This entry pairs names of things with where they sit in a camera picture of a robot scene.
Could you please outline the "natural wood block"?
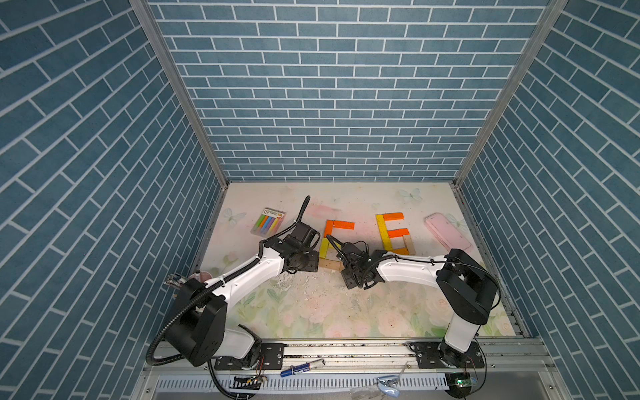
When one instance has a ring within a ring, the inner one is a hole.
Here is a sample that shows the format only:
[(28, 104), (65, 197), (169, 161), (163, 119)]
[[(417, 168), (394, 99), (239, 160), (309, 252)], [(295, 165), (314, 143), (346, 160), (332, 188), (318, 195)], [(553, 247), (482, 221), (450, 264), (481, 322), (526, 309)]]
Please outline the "natural wood block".
[(415, 255), (416, 254), (416, 249), (415, 246), (413, 244), (413, 240), (412, 237), (410, 235), (404, 235), (403, 236), (403, 242), (404, 242), (404, 246), (407, 250), (407, 255)]
[(344, 270), (343, 264), (338, 260), (320, 258), (320, 260), (318, 261), (318, 266), (320, 266), (320, 268), (331, 269), (334, 271)]

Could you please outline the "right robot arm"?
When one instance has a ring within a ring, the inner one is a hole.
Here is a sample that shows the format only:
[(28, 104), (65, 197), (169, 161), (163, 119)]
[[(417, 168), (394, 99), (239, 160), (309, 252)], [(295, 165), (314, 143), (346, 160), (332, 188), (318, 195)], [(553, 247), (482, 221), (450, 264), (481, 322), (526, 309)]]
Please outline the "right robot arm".
[(434, 258), (408, 258), (385, 250), (368, 253), (353, 243), (345, 243), (338, 250), (338, 259), (349, 289), (367, 290), (382, 282), (417, 283), (440, 289), (453, 310), (438, 345), (441, 360), (450, 368), (467, 361), (479, 329), (502, 300), (498, 280), (458, 248)]

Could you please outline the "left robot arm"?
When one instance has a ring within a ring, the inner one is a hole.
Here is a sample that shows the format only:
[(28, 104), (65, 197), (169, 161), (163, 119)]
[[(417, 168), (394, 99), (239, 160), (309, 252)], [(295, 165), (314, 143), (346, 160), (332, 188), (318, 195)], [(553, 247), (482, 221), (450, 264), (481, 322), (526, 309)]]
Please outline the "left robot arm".
[(200, 282), (190, 278), (178, 292), (170, 320), (155, 338), (166, 340), (178, 354), (156, 358), (147, 354), (150, 365), (165, 365), (185, 359), (198, 367), (213, 358), (234, 358), (240, 368), (253, 367), (260, 358), (262, 340), (249, 328), (227, 328), (227, 313), (258, 286), (283, 272), (318, 271), (319, 253), (299, 249), (280, 253), (265, 248), (253, 259), (216, 278)]

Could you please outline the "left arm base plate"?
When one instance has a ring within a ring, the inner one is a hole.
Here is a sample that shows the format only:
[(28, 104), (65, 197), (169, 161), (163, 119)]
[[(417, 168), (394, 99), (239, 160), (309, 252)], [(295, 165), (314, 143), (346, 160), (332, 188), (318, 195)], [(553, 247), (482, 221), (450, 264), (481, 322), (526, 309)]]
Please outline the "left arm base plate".
[(261, 343), (252, 347), (244, 358), (216, 357), (214, 368), (217, 371), (275, 370), (283, 366), (285, 345), (283, 343)]

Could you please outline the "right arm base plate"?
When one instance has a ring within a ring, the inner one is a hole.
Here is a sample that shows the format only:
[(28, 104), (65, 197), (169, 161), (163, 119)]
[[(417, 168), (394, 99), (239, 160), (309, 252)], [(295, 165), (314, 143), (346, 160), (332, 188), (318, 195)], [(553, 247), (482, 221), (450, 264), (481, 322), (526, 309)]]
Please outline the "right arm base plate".
[(460, 353), (444, 341), (418, 341), (408, 344), (414, 352), (420, 369), (484, 368), (485, 357), (477, 342), (471, 342), (465, 353)]

